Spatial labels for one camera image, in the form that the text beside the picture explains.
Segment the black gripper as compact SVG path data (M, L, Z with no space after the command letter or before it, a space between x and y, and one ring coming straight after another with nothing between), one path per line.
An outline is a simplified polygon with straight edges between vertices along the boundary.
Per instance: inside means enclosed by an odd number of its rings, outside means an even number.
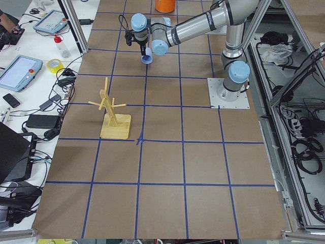
M124 38L127 46L131 46L133 42L139 44L141 55L146 56L146 45L148 43L148 36L149 36L148 29L144 29L139 32L136 32L134 30L126 30Z

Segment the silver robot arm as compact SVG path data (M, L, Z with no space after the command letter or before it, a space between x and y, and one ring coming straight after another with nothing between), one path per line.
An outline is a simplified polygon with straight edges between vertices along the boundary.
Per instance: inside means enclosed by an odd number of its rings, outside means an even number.
M243 38L247 18L257 8L258 1L213 1L210 9L183 22L172 24L168 17L149 17L136 13L131 25L126 25L125 42L137 43L142 56L147 56L147 43L155 55L167 54L173 46L200 36L209 36L218 48L224 70L224 79L215 89L225 102L234 102L246 92L250 67L245 61Z

